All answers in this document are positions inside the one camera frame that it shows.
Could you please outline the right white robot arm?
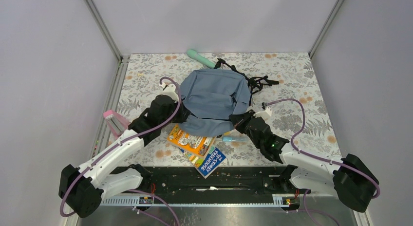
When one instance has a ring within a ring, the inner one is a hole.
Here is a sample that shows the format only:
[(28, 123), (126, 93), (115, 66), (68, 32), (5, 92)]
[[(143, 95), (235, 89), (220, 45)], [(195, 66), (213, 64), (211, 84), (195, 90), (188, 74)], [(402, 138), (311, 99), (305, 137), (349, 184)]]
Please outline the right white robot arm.
[(291, 193), (296, 188), (319, 189), (357, 212), (365, 212), (370, 201), (379, 196), (378, 179), (356, 155), (328, 158), (299, 150), (293, 141), (275, 135), (253, 110), (232, 114), (229, 119), (266, 159), (289, 167), (279, 180), (284, 192)]

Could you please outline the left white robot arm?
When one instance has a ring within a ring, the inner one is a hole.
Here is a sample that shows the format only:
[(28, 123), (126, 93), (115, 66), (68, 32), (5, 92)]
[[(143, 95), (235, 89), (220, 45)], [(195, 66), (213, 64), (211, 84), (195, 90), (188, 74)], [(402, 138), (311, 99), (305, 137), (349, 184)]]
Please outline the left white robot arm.
[(67, 165), (63, 168), (58, 190), (60, 215), (69, 217), (76, 214), (85, 218), (109, 197), (130, 189), (139, 192), (149, 190), (150, 178), (137, 168), (128, 168), (115, 175), (111, 172), (121, 160), (159, 137), (167, 124), (185, 122), (186, 119), (180, 93), (158, 95), (114, 143), (78, 167)]

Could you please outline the blue grey backpack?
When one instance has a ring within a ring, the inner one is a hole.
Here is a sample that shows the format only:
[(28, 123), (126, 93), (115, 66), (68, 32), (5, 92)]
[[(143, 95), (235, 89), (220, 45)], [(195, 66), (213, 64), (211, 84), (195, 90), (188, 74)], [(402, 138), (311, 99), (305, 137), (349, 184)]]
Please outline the blue grey backpack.
[(190, 112), (180, 129), (202, 137), (216, 137), (233, 130), (229, 117), (245, 113), (251, 99), (246, 78), (222, 69), (192, 71), (181, 83), (180, 94)]

